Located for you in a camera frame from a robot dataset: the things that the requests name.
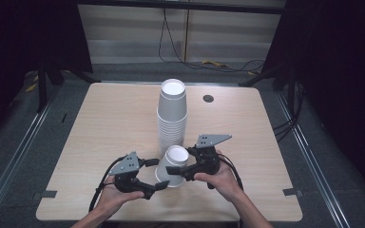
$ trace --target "table top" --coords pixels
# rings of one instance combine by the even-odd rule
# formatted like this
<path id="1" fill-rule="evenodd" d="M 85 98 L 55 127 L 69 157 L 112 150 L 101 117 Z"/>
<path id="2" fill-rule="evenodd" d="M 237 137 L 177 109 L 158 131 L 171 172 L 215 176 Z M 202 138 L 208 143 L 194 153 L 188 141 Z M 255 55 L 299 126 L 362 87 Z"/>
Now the table top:
<path id="1" fill-rule="evenodd" d="M 40 220 L 78 220 L 88 206 L 108 166 L 132 151 L 141 159 L 160 159 L 156 108 L 161 85 L 93 84 L 90 86 L 47 190 Z M 212 103 L 204 95 L 214 97 Z M 302 218 L 296 196 L 259 92 L 254 88 L 187 85 L 188 119 L 184 147 L 200 134 L 231 134 L 216 145 L 232 160 L 245 193 L 268 220 Z M 188 165 L 195 163 L 191 158 Z M 155 184 L 155 168 L 143 167 L 140 181 Z M 177 188 L 156 192 L 150 200 L 128 202 L 109 220 L 236 221 L 234 206 L 206 183 L 184 181 Z"/>

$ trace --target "human hand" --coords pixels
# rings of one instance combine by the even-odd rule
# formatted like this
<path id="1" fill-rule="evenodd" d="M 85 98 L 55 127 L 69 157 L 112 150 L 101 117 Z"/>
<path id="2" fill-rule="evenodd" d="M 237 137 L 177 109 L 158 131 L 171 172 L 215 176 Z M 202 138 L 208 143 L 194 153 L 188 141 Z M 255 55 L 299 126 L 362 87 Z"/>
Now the human hand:
<path id="1" fill-rule="evenodd" d="M 105 183 L 113 183 L 115 180 L 114 176 L 108 176 Z M 103 188 L 102 195 L 100 196 L 99 202 L 93 210 L 99 211 L 103 214 L 106 219 L 114 215 L 121 206 L 131 200 L 140 199 L 144 196 L 143 192 L 131 192 L 122 193 L 114 184 L 108 184 Z"/>
<path id="2" fill-rule="evenodd" d="M 221 162 L 221 168 L 219 169 L 218 173 L 214 175 L 197 173 L 195 174 L 194 179 L 212 184 L 216 190 L 218 190 L 218 192 L 228 201 L 232 201 L 233 197 L 242 192 L 239 185 L 237 184 L 232 170 L 224 162 Z"/>

